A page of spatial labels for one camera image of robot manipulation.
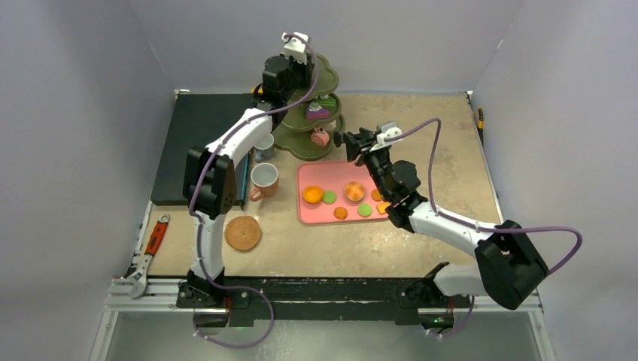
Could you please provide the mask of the purple green cake slice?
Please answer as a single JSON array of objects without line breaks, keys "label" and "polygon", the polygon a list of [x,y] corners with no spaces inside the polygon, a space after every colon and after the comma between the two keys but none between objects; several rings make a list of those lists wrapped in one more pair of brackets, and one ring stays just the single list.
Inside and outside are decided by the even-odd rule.
[{"label": "purple green cake slice", "polygon": [[308,120],[325,120],[333,115],[337,107],[338,101],[334,96],[319,96],[307,104],[305,118]]}]

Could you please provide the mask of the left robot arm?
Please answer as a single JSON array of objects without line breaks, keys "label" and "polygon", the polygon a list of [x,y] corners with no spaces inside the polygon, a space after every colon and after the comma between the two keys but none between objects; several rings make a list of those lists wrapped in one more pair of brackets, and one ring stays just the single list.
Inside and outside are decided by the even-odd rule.
[{"label": "left robot arm", "polygon": [[271,134],[287,112],[314,92],[320,70],[310,53],[283,52],[265,62],[261,93],[254,93],[239,121],[216,141],[187,155],[184,196],[195,226],[195,256],[187,286],[207,308],[218,306],[229,287],[223,283],[223,226],[231,208],[235,161]]}]

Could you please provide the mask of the green three-tier stand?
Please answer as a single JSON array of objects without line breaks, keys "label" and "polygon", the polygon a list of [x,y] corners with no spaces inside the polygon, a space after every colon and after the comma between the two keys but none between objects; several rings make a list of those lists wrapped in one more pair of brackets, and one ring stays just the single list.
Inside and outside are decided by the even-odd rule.
[{"label": "green three-tier stand", "polygon": [[[319,78],[314,92],[304,103],[288,111],[281,125],[273,132],[276,148],[285,150],[303,161],[315,161],[326,157],[333,148],[333,133],[342,131],[345,126],[342,117],[342,102],[335,94],[339,85],[338,73],[327,58],[321,54],[317,56],[315,71],[319,73]],[[338,107],[333,115],[325,120],[306,119],[307,104],[312,99],[325,95],[334,96],[338,101]],[[322,127],[330,133],[331,140],[327,147],[319,147],[311,142],[310,135],[316,126]]]}]

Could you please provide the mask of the green macaron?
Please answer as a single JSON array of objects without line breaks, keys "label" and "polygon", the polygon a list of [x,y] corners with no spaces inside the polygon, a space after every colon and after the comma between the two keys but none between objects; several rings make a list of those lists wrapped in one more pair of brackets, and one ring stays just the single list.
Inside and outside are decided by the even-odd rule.
[{"label": "green macaron", "polygon": [[357,207],[357,213],[361,217],[370,217],[372,215],[372,206],[368,203],[361,203]]},{"label": "green macaron", "polygon": [[327,205],[334,204],[337,200],[337,195],[332,190],[326,190],[322,196],[322,202]]}]

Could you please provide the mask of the orange egg tart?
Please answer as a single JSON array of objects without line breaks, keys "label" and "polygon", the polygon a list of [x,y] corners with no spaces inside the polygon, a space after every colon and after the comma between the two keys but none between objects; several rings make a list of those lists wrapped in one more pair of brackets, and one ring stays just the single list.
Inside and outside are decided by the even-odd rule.
[{"label": "orange egg tart", "polygon": [[324,190],[319,186],[311,185],[302,191],[303,200],[311,205],[322,202],[323,197]]}]

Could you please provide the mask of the pink serving tray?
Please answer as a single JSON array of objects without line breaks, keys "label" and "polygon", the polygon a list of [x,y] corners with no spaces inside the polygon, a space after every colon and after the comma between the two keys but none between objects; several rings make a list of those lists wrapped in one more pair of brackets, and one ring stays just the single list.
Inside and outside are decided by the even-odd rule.
[{"label": "pink serving tray", "polygon": [[[351,181],[361,182],[366,188],[366,197],[361,202],[351,202],[344,195],[344,186]],[[311,185],[319,186],[324,191],[332,190],[337,195],[334,204],[327,205],[323,202],[308,204],[302,198],[302,191]],[[371,197],[375,189],[374,182],[369,172],[364,167],[357,167],[346,161],[304,162],[296,171],[296,186],[298,195],[297,213],[299,220],[306,224],[363,222],[373,220],[386,220],[387,214],[379,215],[376,202]],[[361,217],[357,213],[357,207],[361,203],[372,206],[370,217]],[[344,207],[348,210],[348,218],[337,220],[333,216],[336,207]]]}]

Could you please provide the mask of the pink strawberry roll cake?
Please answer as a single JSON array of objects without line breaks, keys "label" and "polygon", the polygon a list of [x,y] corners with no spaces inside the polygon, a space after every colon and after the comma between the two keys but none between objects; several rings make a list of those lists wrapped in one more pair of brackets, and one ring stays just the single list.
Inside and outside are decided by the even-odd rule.
[{"label": "pink strawberry roll cake", "polygon": [[310,135],[311,142],[319,147],[327,147],[330,143],[330,133],[322,127],[316,126]]}]

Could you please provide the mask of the round bread bun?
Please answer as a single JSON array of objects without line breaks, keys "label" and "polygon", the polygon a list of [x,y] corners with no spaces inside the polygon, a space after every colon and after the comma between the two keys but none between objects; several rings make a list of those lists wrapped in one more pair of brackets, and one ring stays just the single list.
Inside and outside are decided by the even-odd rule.
[{"label": "round bread bun", "polygon": [[344,186],[344,195],[351,202],[361,202],[366,197],[366,188],[361,182],[351,181]]}]

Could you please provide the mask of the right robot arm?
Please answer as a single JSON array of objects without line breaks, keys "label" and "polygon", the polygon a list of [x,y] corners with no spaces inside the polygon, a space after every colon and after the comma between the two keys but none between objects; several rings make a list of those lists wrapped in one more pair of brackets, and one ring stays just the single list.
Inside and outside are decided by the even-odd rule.
[{"label": "right robot arm", "polygon": [[490,296],[498,305],[515,310],[546,279],[548,266],[528,233],[513,221],[500,225],[446,214],[433,208],[431,198],[418,192],[421,181],[416,166],[393,161],[385,140],[399,135],[397,128],[360,129],[334,135],[337,147],[345,147],[346,159],[369,172],[395,227],[436,238],[475,259],[475,265],[447,264],[422,286],[424,300],[440,306],[460,294]]}]

